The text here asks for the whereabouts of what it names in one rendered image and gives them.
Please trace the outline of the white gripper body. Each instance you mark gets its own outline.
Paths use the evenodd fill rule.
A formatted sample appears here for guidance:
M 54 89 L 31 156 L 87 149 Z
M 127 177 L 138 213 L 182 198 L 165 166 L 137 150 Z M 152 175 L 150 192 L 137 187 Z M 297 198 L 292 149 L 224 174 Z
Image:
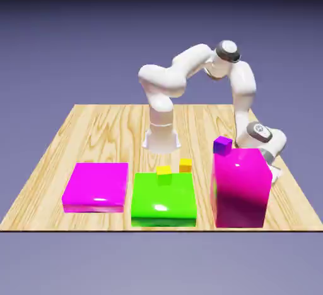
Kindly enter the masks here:
M 272 165 L 268 165 L 268 168 L 271 171 L 272 174 L 272 181 L 271 184 L 274 184 L 278 178 L 280 178 L 280 176 L 282 175 L 282 170 L 276 166 L 272 166 Z

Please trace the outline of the small purple cube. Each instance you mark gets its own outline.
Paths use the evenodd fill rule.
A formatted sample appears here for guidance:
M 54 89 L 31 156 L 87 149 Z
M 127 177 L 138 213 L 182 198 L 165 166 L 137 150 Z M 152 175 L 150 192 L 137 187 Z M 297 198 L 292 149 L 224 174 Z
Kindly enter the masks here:
M 231 138 L 225 136 L 217 137 L 213 142 L 213 153 L 222 156 L 228 155 L 232 150 L 232 142 Z

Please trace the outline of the small yellow cube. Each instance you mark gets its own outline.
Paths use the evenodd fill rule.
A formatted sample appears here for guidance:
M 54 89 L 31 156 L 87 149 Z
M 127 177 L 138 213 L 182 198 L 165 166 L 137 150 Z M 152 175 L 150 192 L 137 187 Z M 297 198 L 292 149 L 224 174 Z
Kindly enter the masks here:
M 158 166 L 156 168 L 156 179 L 160 186 L 170 185 L 172 183 L 172 169 L 170 166 Z

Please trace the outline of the large tall magenta box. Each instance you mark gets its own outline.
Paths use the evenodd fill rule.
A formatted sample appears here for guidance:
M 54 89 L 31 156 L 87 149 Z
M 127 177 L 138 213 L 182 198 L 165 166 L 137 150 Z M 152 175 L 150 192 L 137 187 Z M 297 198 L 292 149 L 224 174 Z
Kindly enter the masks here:
M 217 228 L 262 228 L 272 173 L 257 148 L 213 154 L 213 198 Z

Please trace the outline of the large green box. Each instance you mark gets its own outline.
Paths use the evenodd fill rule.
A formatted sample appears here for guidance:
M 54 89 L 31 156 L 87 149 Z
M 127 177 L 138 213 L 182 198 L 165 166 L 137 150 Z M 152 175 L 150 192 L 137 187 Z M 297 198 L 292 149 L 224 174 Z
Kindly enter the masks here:
M 131 225 L 133 227 L 194 227 L 197 205 L 191 173 L 172 173 L 172 183 L 160 186 L 155 172 L 134 177 Z

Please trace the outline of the large flat magenta box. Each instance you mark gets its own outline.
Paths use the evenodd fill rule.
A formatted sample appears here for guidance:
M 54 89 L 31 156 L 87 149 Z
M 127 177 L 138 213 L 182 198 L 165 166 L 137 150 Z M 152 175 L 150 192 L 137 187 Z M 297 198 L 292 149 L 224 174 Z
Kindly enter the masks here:
M 66 213 L 120 213 L 124 211 L 128 164 L 76 163 L 62 195 Z

